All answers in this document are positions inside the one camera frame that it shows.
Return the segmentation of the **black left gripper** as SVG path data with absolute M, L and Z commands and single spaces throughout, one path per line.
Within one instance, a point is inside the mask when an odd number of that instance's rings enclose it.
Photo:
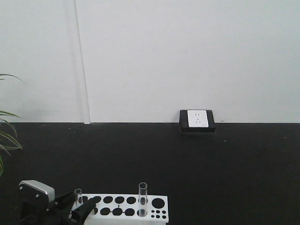
M 82 204 L 80 207 L 72 211 L 71 219 L 70 211 L 75 203 L 75 193 L 71 191 L 55 198 L 54 203 L 50 207 L 38 208 L 28 202 L 21 204 L 20 225 L 72 225 L 75 223 L 84 223 L 88 215 L 96 207 L 93 198 Z

